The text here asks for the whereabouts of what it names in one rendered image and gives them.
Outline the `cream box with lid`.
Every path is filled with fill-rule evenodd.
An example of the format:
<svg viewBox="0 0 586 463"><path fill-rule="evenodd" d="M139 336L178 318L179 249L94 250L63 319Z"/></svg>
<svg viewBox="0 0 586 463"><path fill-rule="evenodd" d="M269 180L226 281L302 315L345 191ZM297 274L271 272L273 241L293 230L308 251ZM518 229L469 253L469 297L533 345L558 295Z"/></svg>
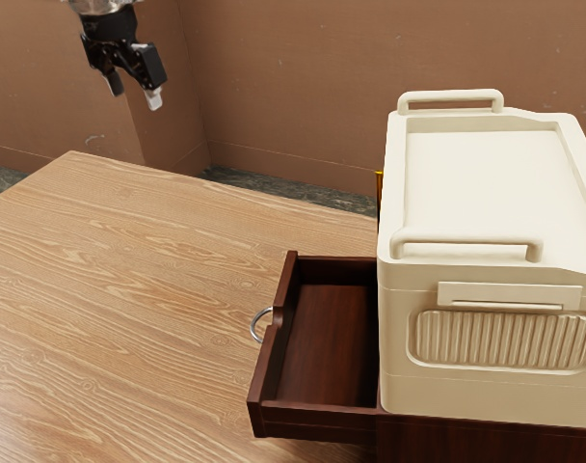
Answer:
<svg viewBox="0 0 586 463"><path fill-rule="evenodd" d="M377 241L392 414L586 428L586 137L494 89L402 94Z"/></svg>

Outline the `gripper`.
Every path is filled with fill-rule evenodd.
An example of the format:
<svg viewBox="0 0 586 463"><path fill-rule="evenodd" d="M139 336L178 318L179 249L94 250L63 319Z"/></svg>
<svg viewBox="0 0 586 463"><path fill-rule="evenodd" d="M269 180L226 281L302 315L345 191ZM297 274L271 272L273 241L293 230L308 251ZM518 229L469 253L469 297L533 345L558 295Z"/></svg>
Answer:
<svg viewBox="0 0 586 463"><path fill-rule="evenodd" d="M133 8L111 14L80 14L81 40L90 66L105 78L113 96L124 93L116 68L122 68L141 85L150 111L163 105L162 86L168 75L156 46L136 43L138 19Z"/></svg>

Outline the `dark wooden cabinet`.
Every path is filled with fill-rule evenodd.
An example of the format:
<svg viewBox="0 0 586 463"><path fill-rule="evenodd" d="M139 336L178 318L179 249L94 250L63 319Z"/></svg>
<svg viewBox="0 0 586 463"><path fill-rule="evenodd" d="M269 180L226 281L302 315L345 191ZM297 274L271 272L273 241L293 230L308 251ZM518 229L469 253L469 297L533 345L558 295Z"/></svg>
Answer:
<svg viewBox="0 0 586 463"><path fill-rule="evenodd" d="M350 442L375 446L378 463L586 463L586 400L571 389L484 388L408 378L399 405L327 405Z"/></svg>

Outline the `open dark wooden drawer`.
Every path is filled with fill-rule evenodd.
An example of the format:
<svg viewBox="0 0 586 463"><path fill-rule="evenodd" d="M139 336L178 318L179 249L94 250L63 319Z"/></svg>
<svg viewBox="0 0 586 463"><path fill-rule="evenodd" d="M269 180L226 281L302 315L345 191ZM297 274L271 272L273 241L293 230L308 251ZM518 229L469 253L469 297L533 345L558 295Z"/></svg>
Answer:
<svg viewBox="0 0 586 463"><path fill-rule="evenodd" d="M257 438L373 445L377 262L287 253L250 385Z"/></svg>

